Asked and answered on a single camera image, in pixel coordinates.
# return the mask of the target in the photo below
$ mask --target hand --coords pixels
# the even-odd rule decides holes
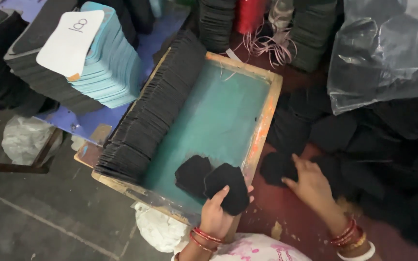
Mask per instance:
[[[282,182],[319,215],[331,207],[334,209],[336,203],[332,190],[320,167],[316,163],[300,159],[296,154],[292,158],[298,170],[298,182],[285,177]]]
[[[253,190],[253,186],[247,187],[248,193],[252,192]],[[206,204],[204,204],[202,207],[201,226],[199,228],[204,233],[218,239],[224,239],[235,218],[234,216],[225,213],[220,206],[229,191],[230,187],[228,185],[225,186],[224,189],[215,194],[212,199],[208,199]],[[250,196],[249,202],[251,203],[253,200],[254,197]]]

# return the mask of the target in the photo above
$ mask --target blue table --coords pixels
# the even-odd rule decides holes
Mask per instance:
[[[0,8],[22,10],[22,18],[27,22],[32,22],[45,2],[46,0],[40,2],[33,0],[6,0],[0,4]],[[189,12],[190,8],[187,6],[167,2],[162,17],[156,19],[153,32],[149,35],[138,34],[140,45],[137,52],[142,60],[140,81],[143,85],[155,66],[153,54],[161,49],[165,39],[180,29]],[[102,145],[119,124],[129,107],[129,104],[114,109],[103,107],[100,110],[77,116],[61,106],[56,112],[48,115],[38,115],[37,118],[96,145]],[[99,135],[99,138],[97,135],[92,137],[91,135],[97,129],[102,129],[103,132],[105,130],[108,134],[103,133]]]

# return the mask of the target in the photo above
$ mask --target red thread spool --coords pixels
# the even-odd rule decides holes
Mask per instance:
[[[262,23],[267,0],[238,0],[236,5],[235,30],[252,33]]]

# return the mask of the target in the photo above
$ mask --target white pink patterned clothing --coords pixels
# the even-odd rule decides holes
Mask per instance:
[[[299,250],[263,234],[236,233],[235,241],[219,246],[210,261],[311,261]]]

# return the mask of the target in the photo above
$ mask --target woman's left hand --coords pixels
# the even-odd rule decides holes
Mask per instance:
[[[247,192],[250,193],[254,190],[253,186],[247,187]],[[202,207],[201,212],[201,225],[200,229],[215,238],[223,239],[229,232],[230,226],[233,223],[234,216],[231,216],[224,212],[220,204],[224,201],[224,198],[230,191],[229,186],[225,186],[224,189],[215,194],[212,199],[208,199],[206,204]],[[249,202],[254,200],[253,196],[249,197]]]

